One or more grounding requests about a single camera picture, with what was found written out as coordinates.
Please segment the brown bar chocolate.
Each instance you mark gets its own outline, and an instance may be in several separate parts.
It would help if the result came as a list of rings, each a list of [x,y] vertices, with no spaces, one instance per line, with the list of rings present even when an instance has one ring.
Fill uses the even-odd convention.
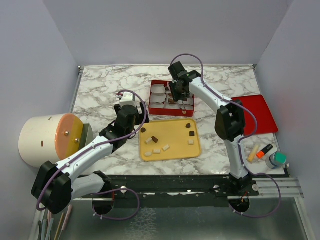
[[[157,143],[159,141],[155,136],[152,136],[151,138],[152,138],[152,141],[155,143]]]

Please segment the red chocolate box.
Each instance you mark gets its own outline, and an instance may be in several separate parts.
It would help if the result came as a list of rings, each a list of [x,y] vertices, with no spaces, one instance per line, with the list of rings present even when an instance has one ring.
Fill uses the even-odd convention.
[[[148,104],[149,113],[152,115],[160,116],[192,118],[195,111],[194,96],[191,94],[187,99],[182,100],[186,108],[186,115],[182,114],[182,111],[179,109],[177,105],[168,104],[168,95],[166,93],[167,82],[169,81],[151,81]]]

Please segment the pink silicone tongs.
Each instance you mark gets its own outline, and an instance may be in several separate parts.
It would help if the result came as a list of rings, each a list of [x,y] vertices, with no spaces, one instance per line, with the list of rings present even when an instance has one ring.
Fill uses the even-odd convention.
[[[172,90],[171,90],[171,87],[170,87],[170,83],[169,83],[169,82],[167,82],[165,89],[166,89],[166,94],[168,95],[168,100],[169,100],[169,99],[174,100],[173,94],[172,94]],[[179,109],[181,110],[181,112],[182,112],[183,115],[186,115],[186,114],[187,114],[187,109],[186,109],[184,103],[183,103],[181,100],[175,101],[174,104],[169,104],[169,105],[172,105],[172,106],[173,106],[173,105],[177,105],[177,106],[179,107]]]

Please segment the red box lid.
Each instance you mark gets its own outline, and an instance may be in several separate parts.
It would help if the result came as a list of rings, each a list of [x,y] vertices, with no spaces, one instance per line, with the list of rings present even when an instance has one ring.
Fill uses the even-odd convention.
[[[262,95],[238,96],[232,98],[240,100],[255,116],[257,120],[257,130],[255,135],[275,134],[279,131],[273,115]]]

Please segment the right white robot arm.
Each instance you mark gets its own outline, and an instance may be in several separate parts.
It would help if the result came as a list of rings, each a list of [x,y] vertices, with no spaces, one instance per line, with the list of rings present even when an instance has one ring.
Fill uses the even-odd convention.
[[[250,180],[243,160],[244,147],[240,142],[246,126],[242,102],[232,101],[214,90],[199,72],[188,72],[179,61],[171,64],[168,71],[172,77],[169,88],[175,102],[183,101],[192,94],[216,114],[214,129],[224,141],[230,164],[228,190],[236,196],[242,195],[247,191],[247,182]]]

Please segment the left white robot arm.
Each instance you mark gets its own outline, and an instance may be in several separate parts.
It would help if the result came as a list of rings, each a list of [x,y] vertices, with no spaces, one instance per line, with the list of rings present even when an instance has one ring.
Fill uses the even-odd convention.
[[[144,101],[140,102],[142,112],[136,106],[115,105],[117,118],[104,128],[87,146],[57,163],[46,161],[41,165],[31,194],[36,198],[36,209],[49,210],[58,214],[71,200],[88,194],[103,198],[111,190],[106,176],[93,173],[80,176],[97,161],[113,154],[149,121]]]

